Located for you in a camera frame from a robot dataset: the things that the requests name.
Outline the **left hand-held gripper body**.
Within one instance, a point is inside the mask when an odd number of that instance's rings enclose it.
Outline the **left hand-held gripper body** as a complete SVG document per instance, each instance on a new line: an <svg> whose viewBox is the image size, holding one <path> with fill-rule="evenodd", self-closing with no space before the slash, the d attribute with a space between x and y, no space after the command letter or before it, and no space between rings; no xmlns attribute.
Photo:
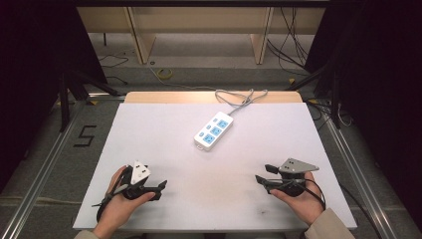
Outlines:
<svg viewBox="0 0 422 239"><path fill-rule="evenodd" d="M121 184L125 185L122 195L129 200L136 199L147 192L157 192L156 187L145 187L144 183L150 175L150 170L136 161L133 166L128 166L121 179Z"/></svg>

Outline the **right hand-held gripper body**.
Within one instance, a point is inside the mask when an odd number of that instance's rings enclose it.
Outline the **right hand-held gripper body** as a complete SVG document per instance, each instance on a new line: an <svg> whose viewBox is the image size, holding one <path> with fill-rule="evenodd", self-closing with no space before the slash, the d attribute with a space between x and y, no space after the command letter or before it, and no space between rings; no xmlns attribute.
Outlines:
<svg viewBox="0 0 422 239"><path fill-rule="evenodd" d="M281 176L279 190L289 196L297 197L305 191L305 173L319 170L319 167L294 158L288 158L281 166L276 168L276 174Z"/></svg>

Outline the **person's right hand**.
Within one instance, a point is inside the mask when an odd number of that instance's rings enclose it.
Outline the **person's right hand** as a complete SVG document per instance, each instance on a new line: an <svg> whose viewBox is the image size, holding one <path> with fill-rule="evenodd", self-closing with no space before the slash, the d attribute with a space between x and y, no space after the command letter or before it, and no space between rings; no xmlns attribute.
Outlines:
<svg viewBox="0 0 422 239"><path fill-rule="evenodd" d="M316 185L313 174L311 172L306 172L305 179L307 189L297 197L289 196L285 192L277 189L270 191L273 196L289 205L303 222L311 217L313 213L324 211L324 206L321 204L321 191Z"/></svg>

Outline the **person's left hand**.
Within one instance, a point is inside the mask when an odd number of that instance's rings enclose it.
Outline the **person's left hand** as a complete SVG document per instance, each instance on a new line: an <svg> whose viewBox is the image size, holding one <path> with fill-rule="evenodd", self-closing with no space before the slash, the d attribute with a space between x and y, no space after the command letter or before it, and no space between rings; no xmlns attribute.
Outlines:
<svg viewBox="0 0 422 239"><path fill-rule="evenodd" d="M105 207L93 233L98 239L110 239L112 234L125 224L134 210L155 196L148 192L134 200L128 200L121 194L114 196Z"/></svg>

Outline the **white power strip blue sockets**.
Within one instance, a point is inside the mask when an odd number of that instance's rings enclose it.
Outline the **white power strip blue sockets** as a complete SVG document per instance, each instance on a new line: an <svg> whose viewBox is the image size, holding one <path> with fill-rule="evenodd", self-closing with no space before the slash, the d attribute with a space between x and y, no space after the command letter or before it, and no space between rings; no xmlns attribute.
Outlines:
<svg viewBox="0 0 422 239"><path fill-rule="evenodd" d="M211 150L233 124L233 118L218 112L195 135L194 142L200 150Z"/></svg>

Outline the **black stand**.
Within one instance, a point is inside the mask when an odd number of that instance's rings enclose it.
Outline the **black stand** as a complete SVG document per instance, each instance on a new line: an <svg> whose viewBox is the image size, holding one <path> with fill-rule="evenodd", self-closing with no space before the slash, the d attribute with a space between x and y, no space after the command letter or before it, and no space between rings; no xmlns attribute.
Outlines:
<svg viewBox="0 0 422 239"><path fill-rule="evenodd" d="M77 101L86 101L89 93L84 87L84 84L89 84L103 92L117 97L118 91L109 87L106 83L97 81L95 78L79 72L79 71L66 71L59 77L59 97L61 103L61 129L63 132L71 120L70 103L68 93L71 93Z"/></svg>
<svg viewBox="0 0 422 239"><path fill-rule="evenodd" d="M316 97L330 96L330 118L335 127L340 128L340 116L338 115L339 74L336 72L335 63L333 61L328 61L323 67L316 70L314 73L305 77L298 83L287 87L287 91L296 91L313 81L317 81L316 87L314 89L314 94Z"/></svg>

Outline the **black curtain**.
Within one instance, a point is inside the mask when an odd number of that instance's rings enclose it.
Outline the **black curtain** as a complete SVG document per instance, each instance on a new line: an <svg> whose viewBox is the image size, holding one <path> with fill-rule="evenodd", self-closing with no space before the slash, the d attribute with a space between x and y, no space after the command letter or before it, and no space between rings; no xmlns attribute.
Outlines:
<svg viewBox="0 0 422 239"><path fill-rule="evenodd" d="M0 0L0 192L60 91L79 74L105 83L77 7L69 0Z"/></svg>
<svg viewBox="0 0 422 239"><path fill-rule="evenodd" d="M422 0L328 0L306 69L339 97L422 231Z"/></svg>

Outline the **light wooden desk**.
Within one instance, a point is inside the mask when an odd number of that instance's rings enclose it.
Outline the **light wooden desk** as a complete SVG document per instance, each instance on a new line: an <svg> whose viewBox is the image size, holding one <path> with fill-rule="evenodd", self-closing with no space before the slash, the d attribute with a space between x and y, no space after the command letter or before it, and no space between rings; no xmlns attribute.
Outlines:
<svg viewBox="0 0 422 239"><path fill-rule="evenodd" d="M158 34L247 34L255 62L261 65L271 34L292 29L314 35L322 8L300 7L80 7L89 33L129 33L138 61L148 61Z"/></svg>

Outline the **metal floor rail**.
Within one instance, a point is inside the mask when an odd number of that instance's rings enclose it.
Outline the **metal floor rail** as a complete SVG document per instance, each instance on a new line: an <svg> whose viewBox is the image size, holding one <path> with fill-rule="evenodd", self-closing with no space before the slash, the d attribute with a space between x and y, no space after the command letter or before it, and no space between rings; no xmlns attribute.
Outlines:
<svg viewBox="0 0 422 239"><path fill-rule="evenodd" d="M339 183L340 188L354 201L370 223L378 239L398 239L387 213L375 195L374 188L370 185L364 171L359 166L341 129L334 123L337 113L333 113L328 106L324 105L318 105L318 110L323 123L317 129L326 126L329 130L330 137L341 154L342 161L347 168L357 193L352 193L344 185L343 181Z"/></svg>
<svg viewBox="0 0 422 239"><path fill-rule="evenodd" d="M44 159L42 166L37 171L37 174L33 178L27 192L17 204L17 209L7 223L5 230L0 234L0 239L18 238L55 164L57 163L62 153L73 128L75 127L75 123L78 120L79 114L82 112L85 105L85 101L75 102L74 106L72 107L70 121L64 127L64 129L58 132L54 144Z"/></svg>

